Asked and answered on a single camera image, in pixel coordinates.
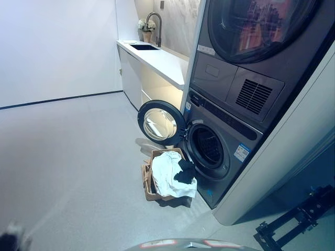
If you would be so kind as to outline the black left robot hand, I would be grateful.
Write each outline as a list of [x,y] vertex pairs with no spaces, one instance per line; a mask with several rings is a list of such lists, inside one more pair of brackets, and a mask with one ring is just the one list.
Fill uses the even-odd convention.
[[25,250],[24,228],[16,222],[10,222],[4,233],[1,234],[1,250]]

